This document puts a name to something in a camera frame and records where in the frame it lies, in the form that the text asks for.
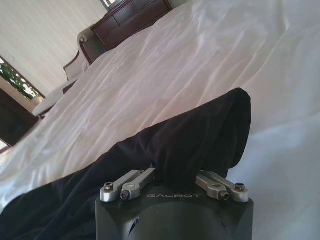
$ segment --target logo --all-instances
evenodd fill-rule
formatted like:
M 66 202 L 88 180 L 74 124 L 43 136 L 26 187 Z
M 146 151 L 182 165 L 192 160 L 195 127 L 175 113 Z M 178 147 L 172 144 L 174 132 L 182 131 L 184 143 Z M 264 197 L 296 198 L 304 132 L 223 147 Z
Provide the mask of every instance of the logo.
M 163 198 L 163 199 L 191 199 L 199 198 L 201 194 L 173 194 L 173 195 L 163 195 L 163 194 L 149 194 L 146 197 L 151 199 Z

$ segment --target bed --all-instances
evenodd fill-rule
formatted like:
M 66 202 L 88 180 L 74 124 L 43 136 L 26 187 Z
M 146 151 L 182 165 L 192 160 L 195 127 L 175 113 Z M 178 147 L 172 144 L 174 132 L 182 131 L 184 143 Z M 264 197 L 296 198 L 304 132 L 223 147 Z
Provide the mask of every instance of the bed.
M 251 97 L 240 163 L 253 239 L 317 239 L 320 2 L 191 0 L 100 56 L 11 151 L 1 209 L 115 143 L 235 88 Z

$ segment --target green foliage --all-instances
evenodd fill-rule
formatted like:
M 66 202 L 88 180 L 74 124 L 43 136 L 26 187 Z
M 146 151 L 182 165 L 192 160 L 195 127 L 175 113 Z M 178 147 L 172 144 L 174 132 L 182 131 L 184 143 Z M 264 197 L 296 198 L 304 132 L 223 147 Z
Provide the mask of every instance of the green foliage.
M 0 63 L 0 75 L 4 80 L 9 82 L 15 89 L 17 89 L 23 96 L 28 99 L 33 99 L 35 96 L 39 96 L 39 93 L 35 91 L 23 78 L 21 78 L 16 71 L 14 71 L 7 63 Z

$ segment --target wooden door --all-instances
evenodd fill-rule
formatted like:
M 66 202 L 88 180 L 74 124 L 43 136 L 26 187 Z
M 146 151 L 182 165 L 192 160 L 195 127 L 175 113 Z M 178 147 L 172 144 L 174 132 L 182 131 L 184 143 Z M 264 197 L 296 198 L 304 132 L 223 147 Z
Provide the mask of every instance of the wooden door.
M 39 119 L 0 89 L 0 139 L 15 145 Z

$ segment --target bolt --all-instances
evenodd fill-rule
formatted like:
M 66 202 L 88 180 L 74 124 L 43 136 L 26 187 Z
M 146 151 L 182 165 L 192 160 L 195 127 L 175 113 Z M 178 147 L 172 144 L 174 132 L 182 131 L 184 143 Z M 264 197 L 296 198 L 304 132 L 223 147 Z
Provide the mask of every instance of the bolt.
M 241 183 L 241 182 L 237 182 L 235 185 L 234 185 L 234 188 L 236 190 L 238 190 L 239 192 L 243 192 L 245 189 L 246 189 L 246 186 Z
M 111 191 L 114 189 L 114 184 L 112 182 L 107 182 L 103 186 L 106 191 Z
M 129 197 L 130 197 L 130 192 L 128 192 L 127 190 L 124 190 L 120 193 L 120 198 L 124 201 L 128 200 Z
M 226 191 L 221 191 L 219 192 L 219 200 L 228 200 L 229 198 L 229 193 Z

